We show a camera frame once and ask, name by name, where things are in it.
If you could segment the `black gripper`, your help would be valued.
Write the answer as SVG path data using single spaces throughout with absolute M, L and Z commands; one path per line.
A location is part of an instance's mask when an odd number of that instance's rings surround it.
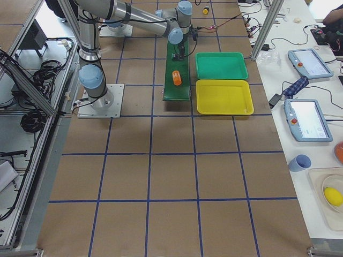
M 186 57 L 184 42 L 181 42 L 177 45 L 177 50 L 178 50 L 177 54 L 178 54 L 179 58 L 185 58 Z

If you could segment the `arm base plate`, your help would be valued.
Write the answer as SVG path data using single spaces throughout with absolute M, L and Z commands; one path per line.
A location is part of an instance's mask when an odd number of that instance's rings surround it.
M 83 90 L 83 98 L 78 108 L 78 118 L 120 118 L 124 84 L 107 84 L 107 93 L 95 100 Z
M 102 26 L 100 28 L 100 37 L 131 37 L 133 27 L 128 24 L 119 24 L 117 27 Z

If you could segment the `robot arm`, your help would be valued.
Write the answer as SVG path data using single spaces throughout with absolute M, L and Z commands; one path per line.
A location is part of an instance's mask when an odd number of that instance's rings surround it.
M 102 101 L 107 93 L 106 78 L 99 51 L 99 17 L 91 14 L 76 1 L 80 29 L 81 47 L 79 50 L 79 80 L 91 103 Z
M 179 55 L 185 55 L 184 44 L 191 27 L 192 4 L 179 1 L 175 8 L 157 10 L 154 14 L 121 1 L 76 1 L 80 27 L 80 52 L 83 59 L 98 60 L 99 30 L 108 26 L 131 25 L 165 37 L 176 45 Z

